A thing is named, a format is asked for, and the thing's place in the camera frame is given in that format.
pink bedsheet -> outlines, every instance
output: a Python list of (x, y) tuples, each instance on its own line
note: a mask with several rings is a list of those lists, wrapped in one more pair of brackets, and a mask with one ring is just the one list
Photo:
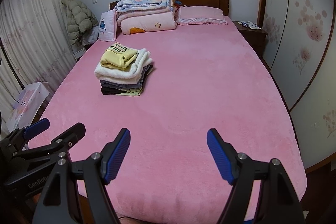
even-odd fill
[[(156, 223), (212, 224), (231, 187), (221, 179), (206, 143), (216, 128), (226, 142), (254, 160), (278, 158), (301, 199), (306, 175), (286, 108), (272, 78), (229, 25), (121, 35), (117, 41), (147, 48), (155, 61), (139, 97), (102, 95), (93, 73), (109, 42), (97, 41), (63, 81), (44, 117), (50, 129), (30, 146), (50, 141), (82, 122), (86, 136), (71, 150), (86, 159), (122, 127), (131, 145), (107, 190), (118, 213)], [(246, 220), (254, 217), (259, 183)], [(85, 195), (84, 184), (79, 184)]]

white fleece garment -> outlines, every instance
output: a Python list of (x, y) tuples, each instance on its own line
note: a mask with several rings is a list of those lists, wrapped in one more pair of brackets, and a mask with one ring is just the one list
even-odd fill
[(117, 79), (133, 79), (141, 77), (143, 67), (149, 65), (153, 60), (150, 57), (151, 53), (147, 52), (145, 48), (138, 51), (139, 55), (126, 70), (118, 70), (111, 68), (104, 68), (98, 62), (94, 74), (98, 79), (101, 77), (117, 78)]

blue gripper pad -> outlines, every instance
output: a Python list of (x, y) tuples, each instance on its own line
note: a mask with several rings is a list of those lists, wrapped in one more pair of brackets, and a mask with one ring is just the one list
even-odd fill
[(128, 129), (124, 128), (120, 131), (115, 138), (115, 149), (111, 157), (107, 161), (106, 174), (103, 178), (106, 184), (109, 184), (111, 180), (114, 180), (120, 169), (120, 166), (124, 160), (128, 147), (131, 143), (131, 133)]
[(207, 143), (222, 178), (234, 185), (239, 175), (235, 149), (231, 144), (225, 143), (214, 128), (207, 133)]
[(34, 124), (28, 126), (23, 133), (23, 138), (25, 140), (31, 140), (37, 135), (41, 134), (43, 131), (46, 131), (50, 127), (50, 122), (47, 118), (35, 122)]

cartoon print box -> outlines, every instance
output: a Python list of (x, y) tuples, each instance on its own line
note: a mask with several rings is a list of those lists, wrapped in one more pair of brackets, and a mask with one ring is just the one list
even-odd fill
[(27, 85), (13, 106), (7, 121), (7, 128), (12, 132), (16, 128), (31, 125), (38, 109), (49, 95), (48, 82), (38, 82)]

yellow sweatshirt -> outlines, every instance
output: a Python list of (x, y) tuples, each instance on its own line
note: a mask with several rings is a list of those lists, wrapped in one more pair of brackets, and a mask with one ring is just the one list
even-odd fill
[(104, 52), (100, 65), (105, 68), (125, 70), (138, 56), (138, 50), (115, 42)]

